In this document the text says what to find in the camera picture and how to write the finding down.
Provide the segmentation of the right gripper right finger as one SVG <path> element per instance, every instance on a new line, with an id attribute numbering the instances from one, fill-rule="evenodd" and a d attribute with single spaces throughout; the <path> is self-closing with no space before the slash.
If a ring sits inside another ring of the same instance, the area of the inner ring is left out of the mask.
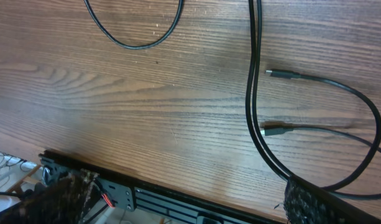
<path id="1" fill-rule="evenodd" d="M 294 175 L 288 178 L 283 206 L 292 224 L 381 224 L 381 219 Z"/>

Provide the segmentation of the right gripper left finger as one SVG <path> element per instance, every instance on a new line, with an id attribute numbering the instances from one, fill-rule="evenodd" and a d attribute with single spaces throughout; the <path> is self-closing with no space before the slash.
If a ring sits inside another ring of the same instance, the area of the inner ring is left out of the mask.
<path id="1" fill-rule="evenodd" d="M 1 224 L 83 223 L 90 206 L 96 203 L 95 172 L 63 172 L 51 185 L 21 197 L 19 203 L 0 212 Z"/>

